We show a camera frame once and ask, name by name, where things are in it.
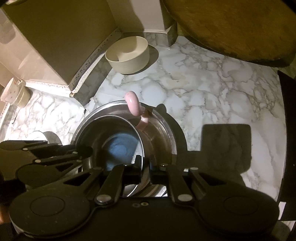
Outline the large steel bowl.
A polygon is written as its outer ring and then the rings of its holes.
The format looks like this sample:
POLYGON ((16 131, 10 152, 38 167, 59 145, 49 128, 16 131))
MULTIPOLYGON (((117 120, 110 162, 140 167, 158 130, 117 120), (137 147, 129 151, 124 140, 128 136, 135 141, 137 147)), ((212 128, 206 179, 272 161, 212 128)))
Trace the large steel bowl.
MULTIPOLYGON (((166 193, 163 185, 152 185, 149 179, 149 166, 160 164, 177 163, 177 142, 169 121, 173 118, 167 114, 165 106, 160 104, 157 107, 143 105, 149 115, 149 122, 140 136, 144 141, 146 157, 144 159, 144 170, 140 184, 126 185, 123 191, 124 197, 130 196, 151 196, 161 197, 166 193)), ((84 164, 85 168, 92 168, 89 165, 89 158, 84 164)))

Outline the cream round bowl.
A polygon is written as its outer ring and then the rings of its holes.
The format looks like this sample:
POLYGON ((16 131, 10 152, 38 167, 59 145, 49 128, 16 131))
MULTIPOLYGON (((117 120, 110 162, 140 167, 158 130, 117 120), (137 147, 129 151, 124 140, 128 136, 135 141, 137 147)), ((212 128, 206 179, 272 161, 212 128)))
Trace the cream round bowl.
POLYGON ((136 73, 149 62, 149 44, 141 36, 130 36, 116 41, 106 51, 111 67, 121 74, 136 73))

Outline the grey round metal lid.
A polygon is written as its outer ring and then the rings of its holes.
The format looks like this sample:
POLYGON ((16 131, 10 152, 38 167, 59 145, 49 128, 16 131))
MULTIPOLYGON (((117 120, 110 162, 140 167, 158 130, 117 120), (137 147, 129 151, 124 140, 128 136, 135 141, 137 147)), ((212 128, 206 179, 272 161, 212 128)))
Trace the grey round metal lid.
POLYGON ((49 144, 62 145, 60 138, 54 132, 34 131, 31 133, 30 137, 32 137, 34 141, 47 141, 49 144))

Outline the white cup in beige cup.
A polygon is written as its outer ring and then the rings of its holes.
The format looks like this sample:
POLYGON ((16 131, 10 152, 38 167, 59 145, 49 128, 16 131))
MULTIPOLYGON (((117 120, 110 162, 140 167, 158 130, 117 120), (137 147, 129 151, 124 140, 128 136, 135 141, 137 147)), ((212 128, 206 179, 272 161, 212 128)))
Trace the white cup in beige cup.
POLYGON ((32 91, 24 81, 11 78, 1 94, 1 101, 24 108, 31 97, 32 91))

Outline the white music note trim strip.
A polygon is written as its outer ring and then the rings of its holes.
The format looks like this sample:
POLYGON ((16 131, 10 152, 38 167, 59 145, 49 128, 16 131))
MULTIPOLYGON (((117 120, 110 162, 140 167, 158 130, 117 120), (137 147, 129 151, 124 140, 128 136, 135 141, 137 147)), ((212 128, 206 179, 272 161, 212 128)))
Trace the white music note trim strip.
POLYGON ((99 61, 105 55, 107 49, 121 37, 121 31, 116 28, 88 57, 88 59, 83 63, 80 69, 72 78, 68 85, 54 84, 54 83, 44 83, 33 79, 25 80, 26 87, 46 92, 52 95, 62 96, 62 97, 73 97, 76 94, 83 83, 86 81, 87 77, 99 61))

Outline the round wooden cutting board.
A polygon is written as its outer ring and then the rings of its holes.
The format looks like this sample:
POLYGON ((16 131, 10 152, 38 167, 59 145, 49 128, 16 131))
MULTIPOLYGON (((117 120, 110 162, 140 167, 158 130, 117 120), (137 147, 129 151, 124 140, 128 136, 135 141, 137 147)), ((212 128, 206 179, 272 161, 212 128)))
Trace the round wooden cutting board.
POLYGON ((295 58, 295 12, 284 1, 164 1, 199 45, 243 61, 286 67, 295 58))

